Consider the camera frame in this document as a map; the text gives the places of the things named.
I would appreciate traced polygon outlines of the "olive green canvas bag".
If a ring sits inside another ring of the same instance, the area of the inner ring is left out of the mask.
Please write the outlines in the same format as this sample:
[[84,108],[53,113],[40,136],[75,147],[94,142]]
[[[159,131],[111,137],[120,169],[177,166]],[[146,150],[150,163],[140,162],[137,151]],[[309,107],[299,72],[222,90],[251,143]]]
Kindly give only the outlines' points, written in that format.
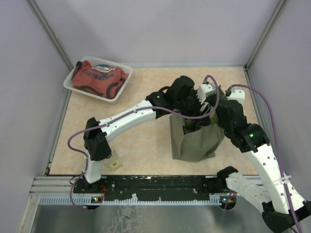
[[200,162],[215,157],[215,151],[225,135],[217,123],[196,127],[188,119],[169,117],[172,158],[185,162]]

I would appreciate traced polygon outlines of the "square clear bottle black cap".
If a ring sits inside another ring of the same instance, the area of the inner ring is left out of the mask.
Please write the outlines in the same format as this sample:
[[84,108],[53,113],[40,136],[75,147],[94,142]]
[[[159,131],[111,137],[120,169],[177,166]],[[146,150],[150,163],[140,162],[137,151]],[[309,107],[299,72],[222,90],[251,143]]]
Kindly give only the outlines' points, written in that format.
[[104,166],[108,168],[110,171],[116,171],[123,166],[122,159],[116,150],[111,150],[111,155],[104,159]]

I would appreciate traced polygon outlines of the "green bottle white cap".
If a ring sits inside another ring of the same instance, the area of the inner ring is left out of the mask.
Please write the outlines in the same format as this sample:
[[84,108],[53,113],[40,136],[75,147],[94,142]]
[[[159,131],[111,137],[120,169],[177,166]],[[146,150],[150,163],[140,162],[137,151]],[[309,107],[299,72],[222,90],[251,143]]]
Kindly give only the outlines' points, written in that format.
[[210,114],[209,118],[210,118],[211,123],[218,123],[218,116],[216,112]]

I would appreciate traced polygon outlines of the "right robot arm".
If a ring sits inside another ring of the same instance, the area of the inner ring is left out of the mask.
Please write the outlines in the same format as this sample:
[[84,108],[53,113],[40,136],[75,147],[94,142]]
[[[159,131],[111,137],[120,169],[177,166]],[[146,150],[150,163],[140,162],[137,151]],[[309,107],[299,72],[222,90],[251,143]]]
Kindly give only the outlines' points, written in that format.
[[216,108],[225,136],[256,169],[264,187],[247,180],[232,166],[217,173],[217,186],[223,192],[239,193],[260,213],[268,228],[282,233],[311,215],[311,203],[281,173],[270,140],[258,124],[247,122],[243,106],[237,100],[220,101]]

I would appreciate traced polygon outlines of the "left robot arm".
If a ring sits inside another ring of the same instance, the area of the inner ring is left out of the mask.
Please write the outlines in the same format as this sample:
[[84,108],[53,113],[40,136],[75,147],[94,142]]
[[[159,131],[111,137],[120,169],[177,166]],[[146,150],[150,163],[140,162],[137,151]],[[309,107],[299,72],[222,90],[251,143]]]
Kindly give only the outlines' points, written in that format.
[[101,187],[101,169],[104,160],[112,156],[109,143],[127,130],[147,121],[168,114],[184,119],[199,120],[208,117],[211,111],[205,107],[208,96],[217,94],[209,75],[194,89],[194,81],[187,76],[175,79],[172,85],[152,92],[134,107],[107,119],[87,121],[84,133],[85,149],[88,152],[84,187],[94,193]]

